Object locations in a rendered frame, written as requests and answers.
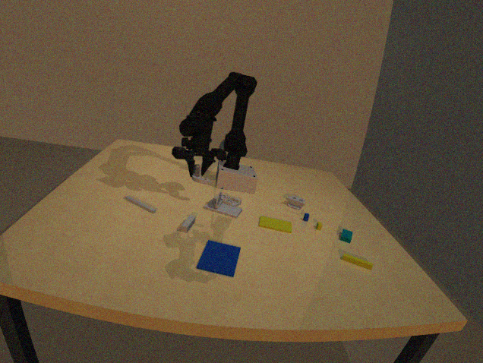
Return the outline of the grey square bar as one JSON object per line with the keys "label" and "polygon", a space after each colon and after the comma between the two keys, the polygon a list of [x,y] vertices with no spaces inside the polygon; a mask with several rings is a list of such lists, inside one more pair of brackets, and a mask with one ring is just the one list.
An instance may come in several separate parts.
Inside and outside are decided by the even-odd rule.
{"label": "grey square bar", "polygon": [[135,199],[133,199],[133,198],[131,198],[129,196],[126,196],[125,197],[125,200],[128,200],[128,201],[132,202],[133,204],[138,205],[139,207],[141,207],[141,208],[143,208],[143,209],[145,209],[145,210],[147,210],[147,211],[149,211],[151,213],[155,213],[156,212],[156,210],[153,209],[152,207],[149,207],[149,206],[147,206],[145,204],[142,204],[141,202],[138,202],[137,200],[135,200]]}

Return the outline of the teal rectangular block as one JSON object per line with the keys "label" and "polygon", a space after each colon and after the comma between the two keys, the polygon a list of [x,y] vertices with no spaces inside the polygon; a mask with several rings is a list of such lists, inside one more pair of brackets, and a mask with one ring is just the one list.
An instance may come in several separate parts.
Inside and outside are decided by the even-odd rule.
{"label": "teal rectangular block", "polygon": [[352,240],[352,231],[348,231],[344,229],[341,235],[340,241],[345,241],[350,244],[351,240]]}

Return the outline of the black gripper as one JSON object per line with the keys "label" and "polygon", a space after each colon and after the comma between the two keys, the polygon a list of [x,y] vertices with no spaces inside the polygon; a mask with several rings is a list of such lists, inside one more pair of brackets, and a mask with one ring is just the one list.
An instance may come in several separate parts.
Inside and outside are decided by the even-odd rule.
{"label": "black gripper", "polygon": [[195,159],[194,156],[203,156],[203,161],[201,164],[200,168],[200,174],[203,176],[203,174],[206,172],[206,170],[210,167],[210,165],[216,160],[214,160],[214,157],[218,160],[226,160],[226,152],[223,151],[220,148],[212,148],[210,151],[208,150],[210,142],[212,141],[211,135],[210,136],[204,136],[204,135],[194,135],[192,136],[193,139],[193,145],[192,145],[192,150],[186,150],[184,147],[174,147],[172,149],[172,155],[176,159],[184,159],[187,161],[188,164],[188,169],[190,176],[192,177],[194,173],[194,164],[195,164]]}

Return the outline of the blue flat square plate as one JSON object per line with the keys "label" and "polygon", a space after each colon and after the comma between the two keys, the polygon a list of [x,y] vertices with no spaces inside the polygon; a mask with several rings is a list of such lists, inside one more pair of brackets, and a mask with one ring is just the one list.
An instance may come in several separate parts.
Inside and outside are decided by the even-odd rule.
{"label": "blue flat square plate", "polygon": [[240,247],[208,240],[197,269],[233,277],[240,250]]}

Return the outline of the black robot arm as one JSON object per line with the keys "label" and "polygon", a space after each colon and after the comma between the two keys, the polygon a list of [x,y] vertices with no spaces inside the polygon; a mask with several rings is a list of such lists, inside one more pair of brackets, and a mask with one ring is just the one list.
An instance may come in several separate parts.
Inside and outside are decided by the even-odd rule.
{"label": "black robot arm", "polygon": [[245,117],[248,109],[248,101],[257,86],[255,77],[249,77],[241,73],[231,72],[229,76],[211,93],[204,94],[194,105],[190,114],[179,126],[182,138],[182,146],[191,150],[194,135],[210,136],[213,130],[215,116],[223,107],[223,101],[235,90],[237,95],[235,110],[232,120],[232,129],[226,134],[224,151],[227,151],[226,162],[223,167],[238,170],[241,156],[247,154],[245,134],[243,132]]}

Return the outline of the yellow flat bar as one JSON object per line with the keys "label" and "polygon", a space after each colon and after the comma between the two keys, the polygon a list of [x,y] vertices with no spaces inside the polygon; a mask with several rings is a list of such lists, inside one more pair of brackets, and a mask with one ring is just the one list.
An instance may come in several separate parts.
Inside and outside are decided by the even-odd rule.
{"label": "yellow flat bar", "polygon": [[364,267],[366,269],[371,270],[373,267],[373,263],[367,262],[365,260],[359,259],[357,257],[353,257],[352,255],[344,254],[342,260],[350,262],[352,264],[356,264],[357,266]]}

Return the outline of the yellow flat rectangular plate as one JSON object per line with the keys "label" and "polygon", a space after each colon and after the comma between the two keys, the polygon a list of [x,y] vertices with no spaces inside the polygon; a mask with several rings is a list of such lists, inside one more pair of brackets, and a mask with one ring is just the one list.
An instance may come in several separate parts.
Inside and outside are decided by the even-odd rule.
{"label": "yellow flat rectangular plate", "polygon": [[280,232],[292,233],[292,223],[286,222],[280,219],[267,218],[264,216],[260,217],[260,227],[273,229]]}

